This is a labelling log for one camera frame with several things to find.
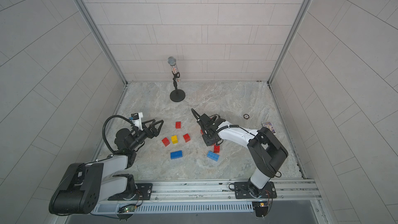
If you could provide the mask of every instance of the gray stone surface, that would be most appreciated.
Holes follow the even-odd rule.
[[[178,88],[186,92],[182,102],[172,102],[169,98],[174,89],[171,82],[131,83],[118,111],[129,117],[131,113],[142,112],[143,121],[163,119],[160,135],[145,140],[146,144],[138,151],[132,167],[123,171],[131,173],[136,180],[146,179],[242,179],[249,178],[256,166],[247,148],[225,140],[220,147],[218,162],[207,158],[207,147],[201,137],[200,127],[192,115],[194,108],[200,115],[219,114],[232,124],[250,129],[260,129],[262,121],[271,121],[276,137],[286,147],[289,156],[282,165],[282,177],[301,177],[296,158],[286,136],[285,127],[276,109],[271,91],[265,82],[180,82]],[[249,114],[245,120],[243,114]],[[181,121],[181,129],[176,129],[176,121]],[[108,133],[113,149],[116,149],[116,132],[128,124],[116,119]],[[185,142],[183,135],[188,133],[191,141]],[[177,135],[178,143],[171,143],[171,136]],[[167,137],[170,144],[164,147],[162,139]],[[171,160],[170,152],[182,150],[183,157]],[[99,159],[110,154],[104,145]]]

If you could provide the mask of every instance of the lego brick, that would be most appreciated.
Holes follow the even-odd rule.
[[[183,137],[184,137],[184,139],[185,139],[185,142],[188,142],[188,141],[191,140],[191,137],[188,135],[188,133],[185,134]]]
[[[172,143],[173,144],[178,143],[177,135],[172,136]]]
[[[164,143],[164,146],[168,146],[170,144],[170,141],[168,138],[162,139],[162,142]]]
[[[170,153],[170,158],[171,159],[176,159],[182,157],[182,151],[176,151],[176,152],[171,152]]]
[[[207,157],[217,162],[220,155],[218,155],[212,151],[209,151],[209,153],[207,154]]]

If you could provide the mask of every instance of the red lego brick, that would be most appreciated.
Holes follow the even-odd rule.
[[[191,137],[188,135],[188,133],[185,134],[183,137],[184,137],[184,139],[185,139],[185,142],[188,142],[188,141],[191,140]]]
[[[162,139],[162,142],[164,143],[164,146],[168,146],[170,144],[170,141],[168,138]]]

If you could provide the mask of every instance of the black cable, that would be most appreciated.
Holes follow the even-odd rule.
[[[120,115],[112,115],[111,117],[109,117],[109,118],[106,119],[106,121],[104,122],[104,124],[103,124],[103,126],[102,126],[102,139],[103,139],[103,141],[105,142],[106,147],[108,147],[109,151],[112,152],[112,154],[115,154],[115,151],[114,151],[114,150],[112,149],[112,147],[109,145],[108,140],[106,139],[106,135],[105,135],[105,128],[106,128],[106,125],[108,124],[108,122],[109,122],[112,118],[121,118],[121,119],[125,120],[126,122],[128,122],[129,124],[131,124],[131,125],[134,127],[134,129],[136,130],[136,132],[137,132],[138,129],[137,129],[137,127],[133,124],[133,122],[132,122],[131,120],[129,120],[128,118],[125,118],[125,117],[123,117],[123,116],[120,116]]]
[[[111,219],[118,219],[118,220],[120,220],[119,218],[116,218],[116,217],[110,217],[110,216],[106,216],[106,215],[100,215],[100,214],[92,214],[93,216],[102,216],[102,217],[107,217],[107,218],[111,218]]]

